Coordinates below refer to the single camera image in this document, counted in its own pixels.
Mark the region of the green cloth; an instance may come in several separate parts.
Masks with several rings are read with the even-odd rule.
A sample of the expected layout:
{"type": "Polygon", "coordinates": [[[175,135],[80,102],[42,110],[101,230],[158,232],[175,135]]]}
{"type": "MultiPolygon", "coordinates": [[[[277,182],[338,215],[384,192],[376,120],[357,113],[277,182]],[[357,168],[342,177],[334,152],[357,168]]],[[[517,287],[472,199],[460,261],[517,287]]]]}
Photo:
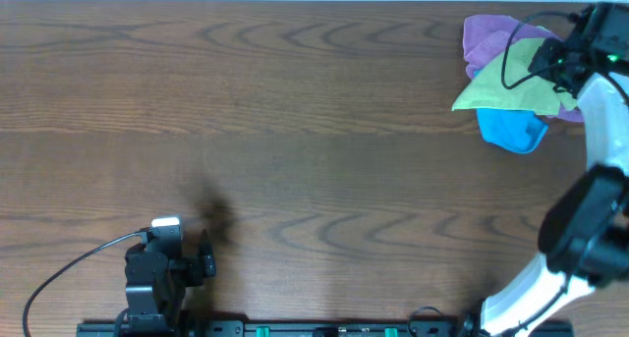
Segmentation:
{"type": "Polygon", "coordinates": [[[525,26],[518,31],[511,44],[506,44],[500,68],[504,88],[512,90],[530,80],[528,67],[543,41],[554,34],[541,27],[525,26]]]}

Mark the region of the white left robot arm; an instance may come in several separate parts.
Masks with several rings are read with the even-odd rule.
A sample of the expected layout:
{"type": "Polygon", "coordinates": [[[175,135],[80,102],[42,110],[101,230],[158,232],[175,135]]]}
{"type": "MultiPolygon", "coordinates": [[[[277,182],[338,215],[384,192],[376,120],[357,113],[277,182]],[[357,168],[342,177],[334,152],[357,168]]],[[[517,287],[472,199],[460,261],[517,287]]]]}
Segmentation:
{"type": "Polygon", "coordinates": [[[180,247],[179,241],[164,249],[151,241],[127,250],[127,326],[118,326],[117,335],[183,336],[188,332],[183,311],[186,290],[213,277],[216,263],[208,240],[199,243],[195,255],[178,255],[180,247]]]}

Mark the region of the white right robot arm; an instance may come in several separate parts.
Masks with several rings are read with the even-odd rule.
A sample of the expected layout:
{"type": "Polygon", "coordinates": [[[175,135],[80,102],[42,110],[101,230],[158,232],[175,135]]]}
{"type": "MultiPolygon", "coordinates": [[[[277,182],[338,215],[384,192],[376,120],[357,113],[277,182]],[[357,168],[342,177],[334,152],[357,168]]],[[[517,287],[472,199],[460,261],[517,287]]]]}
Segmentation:
{"type": "Polygon", "coordinates": [[[571,302],[628,278],[628,6],[593,3],[566,15],[568,37],[548,39],[528,76],[577,101],[588,169],[549,210],[532,261],[461,321],[460,336],[529,336],[571,302]]]}

